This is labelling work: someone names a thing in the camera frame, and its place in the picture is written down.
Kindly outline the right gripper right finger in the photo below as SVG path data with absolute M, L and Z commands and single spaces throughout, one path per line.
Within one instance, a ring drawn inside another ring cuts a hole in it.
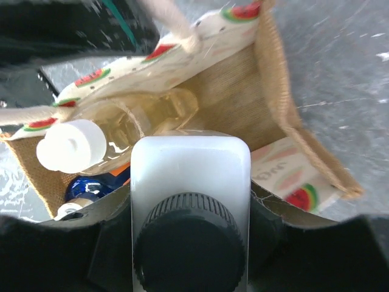
M 388 216 L 341 222 L 251 185 L 249 291 L 387 291 Z

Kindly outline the amber liquid bottle white cap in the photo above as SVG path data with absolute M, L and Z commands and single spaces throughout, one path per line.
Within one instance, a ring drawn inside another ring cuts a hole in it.
M 36 146 L 48 170 L 84 176 L 115 170 L 131 159 L 145 136 L 183 127 L 198 111 L 187 89 L 133 91 L 82 102 L 66 121 L 51 126 Z

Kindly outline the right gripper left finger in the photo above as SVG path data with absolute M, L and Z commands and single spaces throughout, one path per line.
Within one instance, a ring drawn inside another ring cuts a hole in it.
M 129 186 L 60 221 L 1 216 L 1 291 L 132 291 Z

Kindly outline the white bottle grey cap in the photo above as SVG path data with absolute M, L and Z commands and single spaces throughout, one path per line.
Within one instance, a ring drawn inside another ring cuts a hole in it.
M 246 291 L 250 151 L 233 136 L 150 136 L 131 156 L 134 291 Z

